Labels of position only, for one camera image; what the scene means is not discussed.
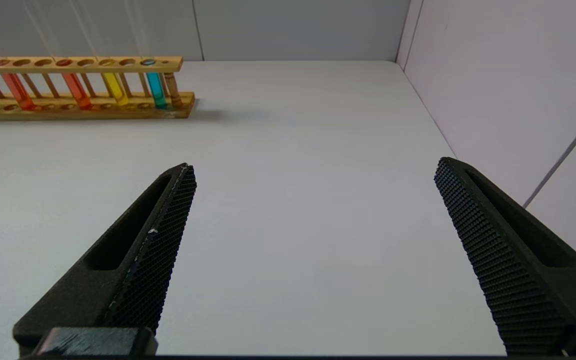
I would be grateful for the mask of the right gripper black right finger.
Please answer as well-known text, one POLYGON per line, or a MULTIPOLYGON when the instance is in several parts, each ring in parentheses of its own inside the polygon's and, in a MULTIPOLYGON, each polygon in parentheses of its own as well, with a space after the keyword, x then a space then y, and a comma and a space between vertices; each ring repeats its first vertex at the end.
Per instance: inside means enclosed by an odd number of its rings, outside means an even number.
POLYGON ((508 356, 576 356, 576 251, 476 168, 434 175, 508 356))

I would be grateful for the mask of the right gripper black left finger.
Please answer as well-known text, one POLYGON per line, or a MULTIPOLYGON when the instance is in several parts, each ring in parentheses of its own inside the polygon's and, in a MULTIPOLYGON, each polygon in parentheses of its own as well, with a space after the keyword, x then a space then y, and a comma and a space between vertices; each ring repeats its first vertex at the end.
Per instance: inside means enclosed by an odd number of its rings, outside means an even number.
POLYGON ((19 352, 57 327, 156 332, 196 189, 190 164, 160 174, 14 324, 19 352))

